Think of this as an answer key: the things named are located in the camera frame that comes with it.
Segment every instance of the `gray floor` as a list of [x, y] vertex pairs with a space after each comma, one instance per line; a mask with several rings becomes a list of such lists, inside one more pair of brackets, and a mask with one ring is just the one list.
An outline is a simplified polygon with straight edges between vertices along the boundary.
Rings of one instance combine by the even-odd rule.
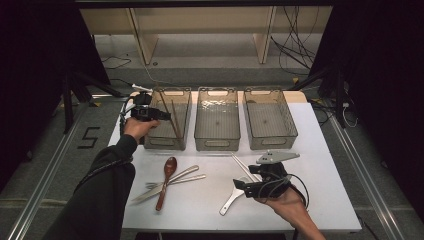
[[[283, 41], [286, 36], [276, 35], [277, 41]], [[312, 35], [308, 41], [308, 48], [316, 51], [320, 35]], [[279, 61], [279, 50], [271, 44], [266, 64], [259, 64], [252, 36], [239, 35], [161, 35], [156, 47], [148, 72], [141, 64], [131, 36], [97, 36], [97, 48], [103, 59], [110, 56], [130, 59], [131, 62], [117, 69], [108, 69], [111, 79], [121, 79], [142, 86], [153, 86], [151, 78], [162, 81], [161, 85], [190, 86], [196, 89], [199, 86], [237, 86], [247, 85], [282, 85], [290, 87], [293, 78], [303, 79], [304, 75], [293, 75], [289, 71], [307, 73], [307, 69], [286, 58]], [[109, 59], [104, 62], [106, 68], [114, 68], [128, 62], [122, 59]], [[319, 81], [311, 84], [304, 93], [308, 98], [317, 97]], [[124, 93], [133, 90], [120, 80], [112, 80], [112, 86]], [[90, 88], [93, 94], [100, 94], [96, 88]], [[74, 187], [84, 176], [92, 159], [102, 148], [106, 147], [115, 126], [115, 121], [122, 102], [106, 98], [95, 100], [98, 107], [90, 106], [83, 110], [83, 106], [75, 106], [76, 112], [83, 112], [74, 136], [70, 141], [62, 162], [58, 166], [48, 190], [29, 224], [25, 239], [40, 239], [50, 226], [63, 204], [71, 196]], [[327, 118], [322, 111], [316, 111], [317, 121]], [[351, 113], [349, 119], [355, 119]], [[391, 239], [390, 233], [379, 218], [379, 211], [373, 205], [369, 194], [361, 184], [360, 177], [355, 171], [351, 160], [342, 144], [332, 118], [322, 124], [322, 132], [330, 148], [336, 167], [358, 216], [372, 229], [379, 239]], [[98, 138], [94, 148], [81, 149], [91, 141], [83, 140], [85, 131], [93, 129], [88, 136]], [[57, 112], [40, 137], [38, 144], [32, 149], [33, 159], [23, 162], [15, 172], [9, 184], [0, 194], [0, 239], [6, 239], [14, 223], [26, 206], [37, 187], [44, 170], [50, 163], [63, 138], [64, 110], [58, 106]], [[372, 173], [372, 182], [382, 196], [384, 203], [395, 218], [395, 222], [404, 239], [423, 239], [424, 226], [416, 215], [408, 200], [402, 194], [389, 170], [381, 165], [381, 158], [376, 152], [373, 143], [367, 136], [363, 126], [347, 127], [346, 132], [360, 155], [366, 169]], [[135, 231], [124, 229], [121, 239], [134, 239]], [[328, 239], [374, 239], [371, 231], [366, 227], [358, 233], [337, 234], [325, 233]]]

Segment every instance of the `human arm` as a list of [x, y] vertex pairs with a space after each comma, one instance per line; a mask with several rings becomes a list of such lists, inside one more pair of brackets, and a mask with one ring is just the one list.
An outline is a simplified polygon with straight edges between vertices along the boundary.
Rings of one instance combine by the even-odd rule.
[[119, 239], [135, 177], [131, 155], [158, 121], [127, 119], [116, 145], [101, 150], [43, 239]]
[[270, 206], [276, 214], [297, 229], [305, 239], [325, 239], [306, 211], [302, 199], [292, 188], [288, 188], [278, 198], [259, 198], [255, 200]]

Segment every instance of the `black sleeve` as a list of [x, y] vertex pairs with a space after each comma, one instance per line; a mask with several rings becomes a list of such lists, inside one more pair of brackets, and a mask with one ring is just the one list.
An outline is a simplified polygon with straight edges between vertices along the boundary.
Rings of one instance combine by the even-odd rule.
[[122, 135], [115, 146], [100, 151], [43, 239], [119, 239], [136, 149], [135, 139]]

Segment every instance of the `plastic storage container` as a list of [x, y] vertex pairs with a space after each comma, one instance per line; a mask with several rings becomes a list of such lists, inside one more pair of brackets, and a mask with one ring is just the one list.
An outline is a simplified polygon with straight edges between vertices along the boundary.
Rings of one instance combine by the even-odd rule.
[[290, 149], [297, 129], [280, 87], [247, 87], [243, 96], [250, 149]]
[[199, 88], [194, 138], [197, 151], [238, 150], [240, 119], [236, 88]]
[[145, 137], [144, 148], [185, 150], [192, 105], [190, 88], [174, 87], [155, 89], [152, 93], [150, 107], [166, 112], [164, 103], [169, 113], [171, 113], [177, 134], [174, 131], [171, 121], [161, 121], [158, 127], [149, 130], [149, 133]]

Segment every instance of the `wooden spoon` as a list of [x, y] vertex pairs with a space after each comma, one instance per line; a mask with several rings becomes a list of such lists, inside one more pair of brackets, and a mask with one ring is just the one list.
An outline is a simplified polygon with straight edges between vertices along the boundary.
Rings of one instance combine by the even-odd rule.
[[163, 171], [165, 172], [165, 181], [163, 182], [162, 191], [160, 192], [158, 203], [156, 204], [156, 211], [160, 211], [162, 209], [163, 200], [165, 199], [166, 187], [168, 186], [169, 178], [174, 174], [175, 170], [177, 170], [177, 159], [174, 157], [168, 158], [166, 160]]

